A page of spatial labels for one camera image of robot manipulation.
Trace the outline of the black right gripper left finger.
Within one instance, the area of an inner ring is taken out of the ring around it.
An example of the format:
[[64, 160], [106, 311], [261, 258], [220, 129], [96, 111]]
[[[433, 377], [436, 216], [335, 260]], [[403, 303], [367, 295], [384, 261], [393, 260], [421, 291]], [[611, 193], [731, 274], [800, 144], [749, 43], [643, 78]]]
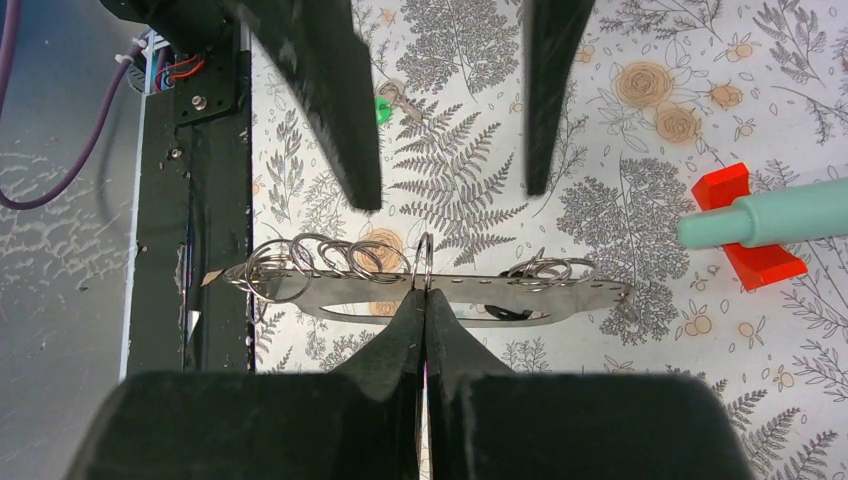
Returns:
[[425, 295], [326, 373], [147, 372], [96, 415], [71, 479], [415, 479]]

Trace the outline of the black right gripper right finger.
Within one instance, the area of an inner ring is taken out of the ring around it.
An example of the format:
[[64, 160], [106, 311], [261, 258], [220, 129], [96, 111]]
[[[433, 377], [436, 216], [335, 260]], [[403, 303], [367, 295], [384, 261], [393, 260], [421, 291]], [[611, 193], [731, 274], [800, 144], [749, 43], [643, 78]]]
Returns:
[[716, 396], [680, 374], [518, 373], [426, 296], [435, 479], [749, 479]]

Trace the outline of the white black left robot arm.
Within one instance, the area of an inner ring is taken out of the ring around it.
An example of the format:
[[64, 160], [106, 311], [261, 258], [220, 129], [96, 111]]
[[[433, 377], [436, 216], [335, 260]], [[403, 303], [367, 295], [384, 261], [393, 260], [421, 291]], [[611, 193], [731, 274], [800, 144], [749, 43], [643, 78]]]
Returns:
[[[382, 207], [370, 51], [355, 33], [348, 1], [106, 1], [116, 17], [146, 24], [177, 51], [203, 53], [247, 25], [309, 121], [349, 203]], [[524, 182], [548, 189], [565, 87], [591, 1], [528, 1]]]

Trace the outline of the silver carabiner keyring with chain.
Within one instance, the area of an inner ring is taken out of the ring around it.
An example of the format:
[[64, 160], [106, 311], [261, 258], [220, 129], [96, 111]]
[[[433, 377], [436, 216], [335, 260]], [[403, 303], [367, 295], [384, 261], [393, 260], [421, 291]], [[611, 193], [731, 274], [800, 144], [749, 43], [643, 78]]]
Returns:
[[[631, 285], [603, 278], [584, 258], [530, 259], [498, 275], [440, 274], [434, 241], [424, 233], [408, 257], [385, 240], [346, 241], [317, 233], [268, 240], [221, 274], [263, 304], [292, 304], [302, 313], [346, 323], [385, 325], [410, 290], [438, 290], [460, 324], [470, 328], [526, 328], [558, 323], [578, 313], [621, 306]], [[521, 312], [524, 321], [499, 321], [495, 305]]]

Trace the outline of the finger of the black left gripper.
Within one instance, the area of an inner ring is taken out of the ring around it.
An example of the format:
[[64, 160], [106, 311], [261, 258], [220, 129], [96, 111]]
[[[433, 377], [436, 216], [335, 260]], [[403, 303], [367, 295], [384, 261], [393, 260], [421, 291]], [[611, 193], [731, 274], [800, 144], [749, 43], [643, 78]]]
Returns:
[[567, 82], [594, 6], [594, 0], [523, 3], [523, 153], [529, 197], [548, 190]]
[[348, 1], [229, 1], [298, 100], [350, 205], [382, 207], [368, 45]]

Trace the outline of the green key tag with key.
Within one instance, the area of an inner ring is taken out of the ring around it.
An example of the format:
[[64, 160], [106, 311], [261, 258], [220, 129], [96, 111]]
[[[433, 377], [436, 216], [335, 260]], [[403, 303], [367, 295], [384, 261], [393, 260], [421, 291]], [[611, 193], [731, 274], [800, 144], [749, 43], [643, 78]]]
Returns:
[[406, 96], [405, 84], [398, 79], [389, 79], [380, 85], [375, 92], [377, 126], [386, 124], [396, 109], [401, 110], [415, 122], [423, 120], [422, 111], [413, 106]]

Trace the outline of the black key tag with key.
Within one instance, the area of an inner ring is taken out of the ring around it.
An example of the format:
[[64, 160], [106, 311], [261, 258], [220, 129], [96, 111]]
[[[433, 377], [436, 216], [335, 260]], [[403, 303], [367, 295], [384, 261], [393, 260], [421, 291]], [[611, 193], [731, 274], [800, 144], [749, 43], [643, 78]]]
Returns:
[[512, 310], [504, 309], [504, 308], [499, 307], [499, 306], [489, 305], [489, 304], [484, 305], [484, 310], [489, 315], [491, 315], [492, 317], [496, 318], [499, 321], [524, 321], [524, 320], [528, 320], [533, 314], [532, 310], [523, 310], [521, 312], [515, 312], [515, 311], [512, 311]]

